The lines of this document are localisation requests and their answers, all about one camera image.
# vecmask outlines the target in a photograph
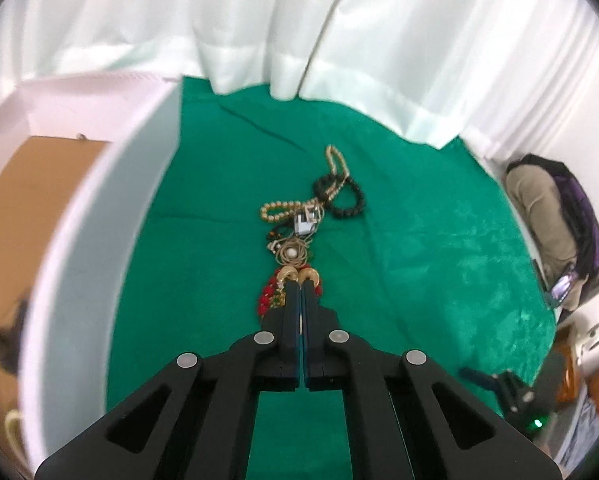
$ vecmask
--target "gold chain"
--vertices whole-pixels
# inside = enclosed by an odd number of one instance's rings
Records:
[[[328,200],[334,200],[335,197],[342,190],[343,185],[346,182],[346,179],[351,175],[351,172],[348,169],[348,165],[346,164],[346,159],[343,158],[342,152],[340,152],[336,147],[332,144],[326,146],[326,161],[328,162],[328,166],[331,170],[331,174],[337,175],[337,164],[335,162],[335,158],[339,160],[340,166],[342,167],[343,179],[341,182],[338,182],[335,179],[335,182],[332,183],[328,189],[326,189],[326,195],[328,196]],[[299,211],[307,208],[314,207],[315,205],[320,204],[317,197],[313,197],[310,200],[306,200],[305,202],[300,202],[299,200],[290,201],[290,202],[282,202],[278,200],[277,202],[265,203],[260,208],[260,218],[265,222],[277,223],[281,220],[289,218],[291,216],[295,216]],[[278,210],[276,213],[271,213],[271,210]]]

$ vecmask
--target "metal screw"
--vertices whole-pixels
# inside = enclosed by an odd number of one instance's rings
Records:
[[[406,353],[406,360],[411,365],[423,365],[426,362],[426,354],[421,350],[409,350]]]
[[[328,337],[333,343],[346,343],[351,338],[345,330],[333,330]]]
[[[177,365],[180,368],[193,368],[198,362],[197,356],[189,352],[177,357]]]
[[[254,339],[258,345],[268,345],[269,343],[275,341],[275,336],[271,332],[266,332],[264,330],[255,334]]]

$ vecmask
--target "brown cardboard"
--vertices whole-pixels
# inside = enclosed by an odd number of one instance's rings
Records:
[[[10,326],[19,296],[34,283],[57,221],[106,142],[29,137],[0,175],[0,326]],[[4,416],[17,407],[16,378],[0,370],[0,445]]]

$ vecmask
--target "black beaded necklace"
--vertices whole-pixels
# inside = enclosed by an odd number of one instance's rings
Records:
[[[327,189],[336,181],[342,187],[348,186],[351,188],[351,191],[355,195],[355,205],[353,207],[341,208],[335,206],[335,200],[328,195]],[[324,205],[324,209],[337,219],[352,218],[357,216],[364,211],[364,207],[366,206],[366,198],[364,197],[361,187],[359,187],[359,184],[357,184],[357,182],[355,182],[350,175],[345,176],[343,174],[332,173],[325,174],[314,181],[313,193],[317,197],[317,200]]]

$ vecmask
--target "black bead bracelet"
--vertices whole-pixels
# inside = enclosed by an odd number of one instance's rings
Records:
[[[326,190],[335,183],[335,179],[339,184],[343,181],[344,186],[349,186],[351,188],[351,191],[355,195],[355,206],[347,208],[336,207],[335,204],[333,204],[333,201],[329,200]],[[359,184],[357,184],[350,175],[347,178],[344,177],[343,174],[333,175],[332,173],[321,176],[314,181],[313,192],[317,197],[317,200],[324,204],[324,209],[330,212],[335,218],[352,218],[361,214],[366,206],[366,199],[361,187],[359,187]]]
[[[266,235],[266,240],[271,242],[280,238],[287,238],[293,233],[293,217],[287,218],[273,227]]]

